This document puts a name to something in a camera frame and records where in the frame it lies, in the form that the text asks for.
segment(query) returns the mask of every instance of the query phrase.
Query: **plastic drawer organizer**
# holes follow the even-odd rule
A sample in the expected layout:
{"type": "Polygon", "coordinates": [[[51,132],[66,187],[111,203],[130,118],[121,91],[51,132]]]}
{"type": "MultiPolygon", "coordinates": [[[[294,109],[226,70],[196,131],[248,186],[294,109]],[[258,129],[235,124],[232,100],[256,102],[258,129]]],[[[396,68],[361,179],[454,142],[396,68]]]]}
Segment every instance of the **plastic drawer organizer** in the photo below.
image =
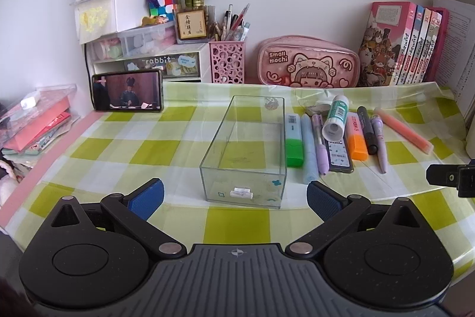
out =
{"type": "Polygon", "coordinates": [[[199,167],[206,199],[280,208],[284,141],[283,98],[234,96],[199,167]]]}
{"type": "Polygon", "coordinates": [[[137,27],[92,42],[93,61],[157,54],[176,42],[173,21],[137,27]]]}

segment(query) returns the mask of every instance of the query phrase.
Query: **table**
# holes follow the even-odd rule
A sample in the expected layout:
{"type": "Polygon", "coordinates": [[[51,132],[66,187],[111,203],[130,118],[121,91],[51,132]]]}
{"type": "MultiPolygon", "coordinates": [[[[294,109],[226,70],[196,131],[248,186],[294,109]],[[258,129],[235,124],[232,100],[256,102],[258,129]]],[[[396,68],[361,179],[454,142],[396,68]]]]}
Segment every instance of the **table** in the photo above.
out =
{"type": "Polygon", "coordinates": [[[425,155],[385,127],[389,171],[378,172],[370,157],[355,161],[350,175],[330,173],[322,181],[347,196],[374,203],[409,196],[442,240],[455,278],[474,265],[475,210],[471,199],[425,179],[433,163],[459,164],[466,129],[453,95],[435,83],[355,89],[291,89],[266,85],[166,83],[162,113],[91,113],[43,158],[0,209],[0,226],[25,249],[57,200],[75,195],[82,202],[128,194],[153,177],[165,185],[163,205],[149,222],[189,250],[193,243],[289,242],[321,224],[306,203],[302,170],[289,168],[282,208],[231,207],[205,200],[199,165],[234,95],[283,97],[286,112],[330,103],[345,94],[350,108],[381,106],[434,144],[425,155]]]}

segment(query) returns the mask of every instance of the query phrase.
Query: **pink book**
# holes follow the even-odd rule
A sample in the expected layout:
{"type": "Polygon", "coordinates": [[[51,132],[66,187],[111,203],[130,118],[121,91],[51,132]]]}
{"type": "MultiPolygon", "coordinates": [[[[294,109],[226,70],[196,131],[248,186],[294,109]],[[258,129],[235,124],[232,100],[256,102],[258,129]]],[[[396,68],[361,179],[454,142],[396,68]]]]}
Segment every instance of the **pink book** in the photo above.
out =
{"type": "Polygon", "coordinates": [[[49,125],[49,123],[51,123],[55,118],[57,118],[57,116],[59,116],[68,108],[69,99],[66,96],[61,101],[57,102],[51,108],[31,121],[22,130],[20,130],[15,136],[13,136],[4,144],[4,147],[20,152],[30,142],[32,142],[39,133],[41,133],[44,127],[49,125]]]}
{"type": "Polygon", "coordinates": [[[396,85],[408,51],[416,5],[374,2],[359,50],[360,86],[396,85]]]}

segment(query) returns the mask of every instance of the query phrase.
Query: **green highlighter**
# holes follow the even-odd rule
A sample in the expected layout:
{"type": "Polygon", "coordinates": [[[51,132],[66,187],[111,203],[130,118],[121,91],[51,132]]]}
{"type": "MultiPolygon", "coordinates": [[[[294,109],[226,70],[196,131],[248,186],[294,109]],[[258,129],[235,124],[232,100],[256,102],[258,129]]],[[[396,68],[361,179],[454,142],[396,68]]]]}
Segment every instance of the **green highlighter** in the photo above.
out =
{"type": "Polygon", "coordinates": [[[302,130],[297,114],[286,114],[286,156],[288,167],[303,165],[302,130]]]}

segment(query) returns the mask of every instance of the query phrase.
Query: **orange highlighter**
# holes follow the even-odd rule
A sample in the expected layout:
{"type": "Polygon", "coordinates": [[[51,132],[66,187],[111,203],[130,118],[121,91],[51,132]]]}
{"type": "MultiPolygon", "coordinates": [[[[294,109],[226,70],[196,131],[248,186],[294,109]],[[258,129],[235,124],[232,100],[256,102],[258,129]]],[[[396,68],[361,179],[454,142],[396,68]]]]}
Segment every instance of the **orange highlighter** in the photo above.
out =
{"type": "Polygon", "coordinates": [[[348,112],[346,116],[345,135],[348,143],[348,152],[353,160],[365,161],[368,158],[368,149],[360,123],[356,113],[348,112]]]}

